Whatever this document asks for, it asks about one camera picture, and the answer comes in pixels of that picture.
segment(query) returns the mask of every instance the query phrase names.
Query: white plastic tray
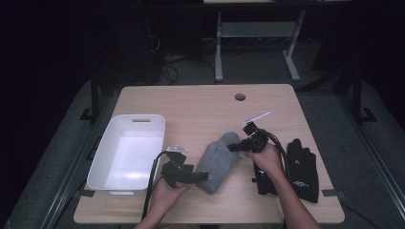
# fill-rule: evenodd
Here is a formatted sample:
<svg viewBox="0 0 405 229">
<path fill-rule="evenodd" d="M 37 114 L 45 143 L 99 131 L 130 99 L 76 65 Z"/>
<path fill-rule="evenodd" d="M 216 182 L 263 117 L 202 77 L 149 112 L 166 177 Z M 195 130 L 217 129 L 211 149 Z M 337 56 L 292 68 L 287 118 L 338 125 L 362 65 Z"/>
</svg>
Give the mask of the white plastic tray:
<svg viewBox="0 0 405 229">
<path fill-rule="evenodd" d="M 112 118 L 96 150 L 89 187 L 114 195 L 146 189 L 153 161 L 163 148 L 164 131 L 165 120 L 158 114 Z"/>
</svg>

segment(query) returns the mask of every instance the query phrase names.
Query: gray cloth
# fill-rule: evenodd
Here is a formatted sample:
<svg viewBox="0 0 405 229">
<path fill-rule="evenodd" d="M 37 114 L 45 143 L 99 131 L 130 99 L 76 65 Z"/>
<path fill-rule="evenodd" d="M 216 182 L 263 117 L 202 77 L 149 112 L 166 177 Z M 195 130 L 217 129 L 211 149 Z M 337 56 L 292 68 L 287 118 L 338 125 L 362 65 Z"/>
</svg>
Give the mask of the gray cloth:
<svg viewBox="0 0 405 229">
<path fill-rule="evenodd" d="M 207 194 L 215 194 L 223 179 L 235 166 L 239 158 L 239 152 L 230 152 L 227 146 L 240 141 L 236 133 L 227 132 L 218 141 L 213 141 L 206 147 L 196 172 L 209 173 L 210 179 L 208 181 L 197 184 Z"/>
</svg>

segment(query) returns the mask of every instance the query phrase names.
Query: tray handle cutout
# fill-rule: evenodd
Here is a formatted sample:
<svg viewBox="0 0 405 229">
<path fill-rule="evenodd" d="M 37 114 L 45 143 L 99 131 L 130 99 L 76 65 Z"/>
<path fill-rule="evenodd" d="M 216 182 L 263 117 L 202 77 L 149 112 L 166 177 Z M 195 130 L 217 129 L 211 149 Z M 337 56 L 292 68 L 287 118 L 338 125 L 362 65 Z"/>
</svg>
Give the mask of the tray handle cutout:
<svg viewBox="0 0 405 229">
<path fill-rule="evenodd" d="M 152 122 L 150 118 L 132 118 L 132 122 Z"/>
</svg>

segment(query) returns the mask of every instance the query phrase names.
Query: person's arm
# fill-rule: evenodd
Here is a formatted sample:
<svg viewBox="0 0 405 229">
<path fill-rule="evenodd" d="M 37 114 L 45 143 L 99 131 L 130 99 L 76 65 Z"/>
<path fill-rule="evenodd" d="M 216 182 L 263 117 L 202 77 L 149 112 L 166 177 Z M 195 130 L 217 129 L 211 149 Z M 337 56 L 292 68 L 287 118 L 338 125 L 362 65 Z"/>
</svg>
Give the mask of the person's arm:
<svg viewBox="0 0 405 229">
<path fill-rule="evenodd" d="M 166 213 L 176 205 L 181 195 L 193 186 L 193 184 L 183 184 L 181 187 L 171 188 L 165 179 L 159 180 L 152 192 L 149 211 L 135 229 L 157 227 Z"/>
<path fill-rule="evenodd" d="M 261 153 L 244 152 L 244 155 L 252 158 L 273 181 L 288 229 L 321 228 L 286 179 L 280 154 L 274 145 L 268 143 Z"/>
</svg>

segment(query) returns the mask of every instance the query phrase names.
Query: hand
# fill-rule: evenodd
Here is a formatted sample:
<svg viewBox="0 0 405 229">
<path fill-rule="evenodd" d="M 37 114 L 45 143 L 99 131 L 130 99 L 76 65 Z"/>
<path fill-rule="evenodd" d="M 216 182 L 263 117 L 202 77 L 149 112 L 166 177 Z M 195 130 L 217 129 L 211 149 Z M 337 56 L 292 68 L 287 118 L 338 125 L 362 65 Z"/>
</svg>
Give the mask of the hand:
<svg viewBox="0 0 405 229">
<path fill-rule="evenodd" d="M 135 228 L 155 228 L 158 226 L 166 213 L 176 205 L 179 198 L 193 186 L 193 184 L 183 184 L 181 187 L 171 188 L 164 178 L 160 179 L 152 192 L 146 217 Z"/>
<path fill-rule="evenodd" d="M 261 153 L 243 152 L 243 155 L 252 158 L 271 179 L 284 176 L 280 153 L 275 145 L 268 143 Z"/>
<path fill-rule="evenodd" d="M 171 188 L 166 180 L 161 178 L 155 185 L 151 196 L 150 212 L 165 215 L 176 205 L 179 198 L 193 186 L 193 184 L 183 184 L 181 187 Z"/>
</svg>

